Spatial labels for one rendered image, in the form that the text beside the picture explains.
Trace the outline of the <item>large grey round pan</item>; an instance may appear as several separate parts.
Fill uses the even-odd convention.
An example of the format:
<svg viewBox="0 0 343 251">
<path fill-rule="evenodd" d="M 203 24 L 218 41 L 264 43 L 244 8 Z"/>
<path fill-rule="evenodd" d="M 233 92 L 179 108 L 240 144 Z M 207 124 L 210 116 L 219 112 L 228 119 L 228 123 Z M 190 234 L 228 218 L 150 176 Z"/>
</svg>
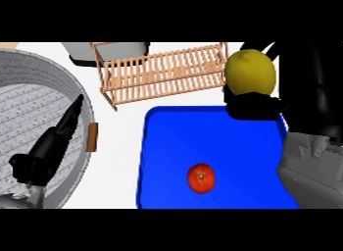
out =
<svg viewBox="0 0 343 251">
<path fill-rule="evenodd" d="M 0 49 L 0 195 L 27 195 L 9 159 L 27 154 L 86 89 L 67 69 L 36 53 Z"/>
</svg>

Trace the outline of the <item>wooden tiered shelf rack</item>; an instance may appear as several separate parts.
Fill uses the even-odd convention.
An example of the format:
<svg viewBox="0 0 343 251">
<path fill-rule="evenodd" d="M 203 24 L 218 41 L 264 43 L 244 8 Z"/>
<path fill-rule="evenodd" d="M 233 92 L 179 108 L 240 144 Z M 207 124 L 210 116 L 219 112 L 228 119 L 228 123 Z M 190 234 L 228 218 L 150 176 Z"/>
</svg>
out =
<svg viewBox="0 0 343 251">
<path fill-rule="evenodd" d="M 102 82 L 101 93 L 113 109 L 122 104 L 222 87 L 230 44 L 221 42 L 182 50 L 105 60 L 92 42 Z"/>
</svg>

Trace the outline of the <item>red tomato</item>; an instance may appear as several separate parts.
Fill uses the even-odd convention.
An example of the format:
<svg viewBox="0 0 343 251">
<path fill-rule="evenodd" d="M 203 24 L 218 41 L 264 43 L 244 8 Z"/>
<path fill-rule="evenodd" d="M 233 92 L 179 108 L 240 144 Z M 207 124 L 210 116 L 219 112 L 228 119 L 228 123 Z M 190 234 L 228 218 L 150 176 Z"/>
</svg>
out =
<svg viewBox="0 0 343 251">
<path fill-rule="evenodd" d="M 196 164 L 187 175 L 188 186 L 191 190 L 199 194 L 206 194 L 215 188 L 216 175 L 210 165 L 204 163 Z"/>
</svg>

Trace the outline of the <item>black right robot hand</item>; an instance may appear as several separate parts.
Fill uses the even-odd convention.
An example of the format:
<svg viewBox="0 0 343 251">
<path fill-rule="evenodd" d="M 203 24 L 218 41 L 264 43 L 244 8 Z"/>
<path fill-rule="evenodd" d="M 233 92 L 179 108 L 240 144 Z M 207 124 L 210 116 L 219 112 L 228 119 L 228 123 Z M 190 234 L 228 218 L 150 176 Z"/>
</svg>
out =
<svg viewBox="0 0 343 251">
<path fill-rule="evenodd" d="M 225 91 L 227 111 L 240 120 L 283 117 L 292 132 L 343 144 L 343 42 L 249 41 L 243 49 L 280 62 L 280 96 Z"/>
</svg>

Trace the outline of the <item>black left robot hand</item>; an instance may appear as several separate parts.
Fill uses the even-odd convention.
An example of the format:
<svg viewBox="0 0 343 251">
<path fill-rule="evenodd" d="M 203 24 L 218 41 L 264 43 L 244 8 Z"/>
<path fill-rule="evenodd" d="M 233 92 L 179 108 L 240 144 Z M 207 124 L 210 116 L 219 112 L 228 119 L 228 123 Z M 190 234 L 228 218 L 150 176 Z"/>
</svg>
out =
<svg viewBox="0 0 343 251">
<path fill-rule="evenodd" d="M 80 94 L 57 126 L 39 138 L 29 154 L 15 154 L 9 160 L 14 178 L 20 183 L 46 186 L 60 169 L 70 141 L 79 127 L 85 95 Z"/>
</svg>

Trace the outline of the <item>grey and black appliance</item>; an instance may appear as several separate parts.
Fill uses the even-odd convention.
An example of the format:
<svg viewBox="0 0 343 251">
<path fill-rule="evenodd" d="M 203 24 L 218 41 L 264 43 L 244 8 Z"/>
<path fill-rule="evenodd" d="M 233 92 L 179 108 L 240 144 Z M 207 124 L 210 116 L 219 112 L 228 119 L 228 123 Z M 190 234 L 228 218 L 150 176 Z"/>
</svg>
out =
<svg viewBox="0 0 343 251">
<path fill-rule="evenodd" d="M 98 65 L 95 51 L 89 42 L 64 42 L 63 45 L 77 66 L 95 67 Z M 150 42 L 114 42 L 98 46 L 105 61 L 147 56 L 150 48 Z"/>
</svg>

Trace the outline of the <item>blue tray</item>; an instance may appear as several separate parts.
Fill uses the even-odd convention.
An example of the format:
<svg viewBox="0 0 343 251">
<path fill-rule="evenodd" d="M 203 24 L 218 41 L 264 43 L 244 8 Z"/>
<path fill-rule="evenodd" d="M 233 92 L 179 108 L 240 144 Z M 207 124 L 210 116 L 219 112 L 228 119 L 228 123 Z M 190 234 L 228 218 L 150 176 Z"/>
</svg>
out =
<svg viewBox="0 0 343 251">
<path fill-rule="evenodd" d="M 136 203 L 141 209 L 295 209 L 277 175 L 281 119 L 234 119 L 224 106 L 160 106 L 145 117 Z M 188 171 L 206 164 L 215 187 L 200 194 Z"/>
</svg>

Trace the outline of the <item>yellow lemon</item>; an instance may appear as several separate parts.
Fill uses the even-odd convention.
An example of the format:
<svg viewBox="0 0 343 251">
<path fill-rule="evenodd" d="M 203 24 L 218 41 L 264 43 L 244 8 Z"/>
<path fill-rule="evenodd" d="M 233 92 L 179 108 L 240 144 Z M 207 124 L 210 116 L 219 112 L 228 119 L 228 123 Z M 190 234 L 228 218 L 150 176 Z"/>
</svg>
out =
<svg viewBox="0 0 343 251">
<path fill-rule="evenodd" d="M 275 65 L 261 51 L 244 49 L 231 56 L 225 76 L 234 94 L 272 94 L 277 85 Z"/>
</svg>

